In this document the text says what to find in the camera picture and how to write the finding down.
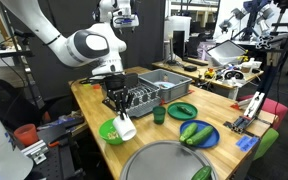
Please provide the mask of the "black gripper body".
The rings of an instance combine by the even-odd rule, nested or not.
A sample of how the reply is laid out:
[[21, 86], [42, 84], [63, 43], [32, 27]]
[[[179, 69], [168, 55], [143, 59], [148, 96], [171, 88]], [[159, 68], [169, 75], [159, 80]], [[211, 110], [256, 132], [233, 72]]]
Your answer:
[[123, 74], [112, 75], [104, 78], [107, 96], [111, 100], [124, 100], [126, 98], [126, 76]]

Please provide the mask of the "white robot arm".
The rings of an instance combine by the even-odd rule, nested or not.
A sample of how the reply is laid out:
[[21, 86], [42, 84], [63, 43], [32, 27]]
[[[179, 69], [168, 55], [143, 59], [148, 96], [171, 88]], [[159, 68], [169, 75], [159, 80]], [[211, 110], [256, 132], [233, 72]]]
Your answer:
[[120, 53], [127, 49], [127, 45], [115, 35], [113, 28], [134, 30], [139, 25], [138, 15], [132, 12], [134, 0], [100, 0], [93, 13], [96, 23], [69, 37], [64, 37], [44, 16], [38, 0], [0, 2], [48, 46], [62, 64], [81, 67], [97, 61], [92, 76], [103, 80], [108, 91], [126, 93]]

